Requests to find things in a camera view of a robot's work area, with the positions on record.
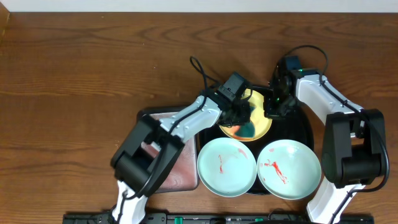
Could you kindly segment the green yellow sponge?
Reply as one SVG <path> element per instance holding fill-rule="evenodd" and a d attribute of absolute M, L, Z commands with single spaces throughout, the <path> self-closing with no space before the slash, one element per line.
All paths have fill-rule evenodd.
<path fill-rule="evenodd" d="M 236 139 L 243 138 L 253 138 L 256 129 L 254 123 L 251 121 L 251 114 L 254 111 L 255 107 L 247 104 L 244 105 L 244 108 L 238 114 L 238 117 L 235 121 L 235 127 L 233 130 L 233 136 Z"/>

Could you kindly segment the yellow plate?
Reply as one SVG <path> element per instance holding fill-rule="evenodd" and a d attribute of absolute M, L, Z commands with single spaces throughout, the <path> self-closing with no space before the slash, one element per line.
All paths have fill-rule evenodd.
<path fill-rule="evenodd" d="M 270 118 L 266 118 L 264 116 L 264 96 L 260 94 L 258 91 L 251 91 L 250 89 L 246 89 L 243 98 L 250 97 L 248 100 L 249 104 L 254 106 L 255 109 L 251 114 L 251 121 L 254 123 L 256 133 L 253 138 L 243 138 L 237 139 L 238 141 L 249 142 L 255 141 L 259 138 L 263 137 L 271 127 L 272 120 Z M 226 127 L 220 126 L 221 131 L 230 138 L 236 139 L 233 136 L 233 130 L 235 126 Z"/>

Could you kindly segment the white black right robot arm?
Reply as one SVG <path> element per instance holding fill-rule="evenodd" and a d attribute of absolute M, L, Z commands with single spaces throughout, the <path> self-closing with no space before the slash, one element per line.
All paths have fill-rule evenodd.
<path fill-rule="evenodd" d="M 356 194 L 375 192 L 387 182 L 390 165 L 383 114 L 353 103 L 322 71 L 303 68 L 296 56 L 277 62 L 269 86 L 265 117 L 282 119 L 306 105 L 324 124 L 324 179 L 307 204 L 307 215 L 312 223 L 338 223 Z"/>

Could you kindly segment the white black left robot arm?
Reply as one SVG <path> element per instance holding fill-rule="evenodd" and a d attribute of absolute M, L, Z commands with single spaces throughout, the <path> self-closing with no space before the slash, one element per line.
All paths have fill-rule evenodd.
<path fill-rule="evenodd" d="M 111 159 L 119 189 L 114 221 L 140 223 L 147 199 L 167 178 L 186 142 L 216 124 L 247 123 L 250 113 L 248 99 L 240 94 L 211 91 L 168 118 L 139 118 Z"/>

